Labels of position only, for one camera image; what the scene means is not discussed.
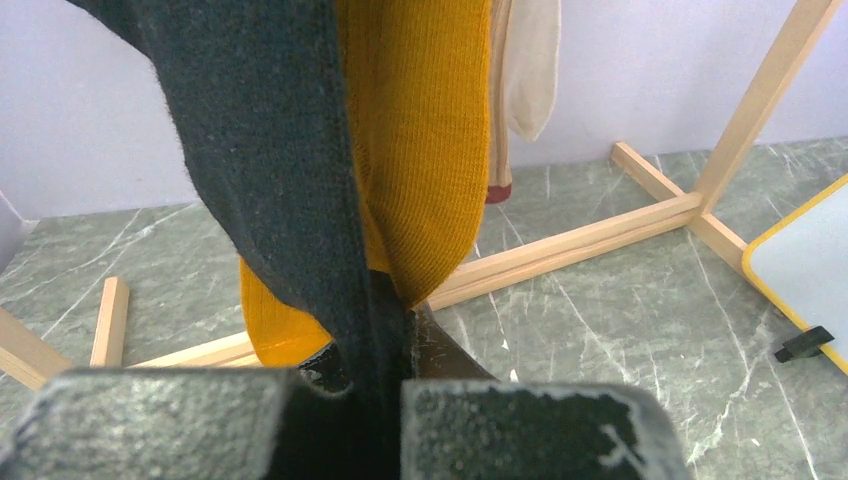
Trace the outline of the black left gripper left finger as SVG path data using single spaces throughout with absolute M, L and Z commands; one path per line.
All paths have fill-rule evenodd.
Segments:
M 260 479 L 293 375 L 76 370 L 50 380 L 1 454 L 4 479 Z

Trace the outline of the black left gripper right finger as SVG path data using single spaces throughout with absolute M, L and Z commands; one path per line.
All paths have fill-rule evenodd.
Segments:
M 669 415 L 604 383 L 409 381 L 403 479 L 688 479 Z

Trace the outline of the wooden drying rack frame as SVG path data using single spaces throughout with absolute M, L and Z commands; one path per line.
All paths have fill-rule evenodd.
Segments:
M 497 289 L 688 227 L 763 294 L 747 273 L 749 245 L 712 210 L 746 159 L 807 57 L 844 1 L 796 1 L 777 37 L 695 182 L 683 190 L 625 142 L 610 158 L 656 203 L 577 229 L 484 257 L 458 267 L 429 298 L 439 310 Z M 122 366 L 129 289 L 118 277 L 104 280 L 90 365 Z M 71 368 L 71 361 L 1 308 L 1 371 L 37 390 Z M 246 332 L 229 335 L 132 367 L 260 367 Z

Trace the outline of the beige purple striped sock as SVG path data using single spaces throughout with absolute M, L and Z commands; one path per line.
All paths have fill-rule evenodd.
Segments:
M 491 7 L 490 150 L 489 180 L 485 200 L 487 205 L 506 201 L 512 192 L 508 128 L 504 107 L 505 53 L 512 2 L 494 0 Z

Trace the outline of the mustard yellow striped sock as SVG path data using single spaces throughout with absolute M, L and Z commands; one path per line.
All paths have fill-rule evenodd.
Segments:
M 482 220 L 492 5 L 340 1 L 336 14 L 367 263 L 416 307 Z

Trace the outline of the black sock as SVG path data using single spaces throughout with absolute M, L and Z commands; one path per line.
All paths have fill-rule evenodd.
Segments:
M 273 476 L 396 479 L 413 313 L 367 266 L 331 1 L 83 1 L 155 68 L 186 170 L 248 267 L 330 334 L 337 393 L 281 420 Z

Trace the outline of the yellow framed whiteboard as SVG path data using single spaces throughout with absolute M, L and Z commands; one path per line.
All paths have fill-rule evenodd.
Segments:
M 751 242 L 741 265 L 747 280 L 800 330 L 775 359 L 823 354 L 846 372 L 847 178 Z

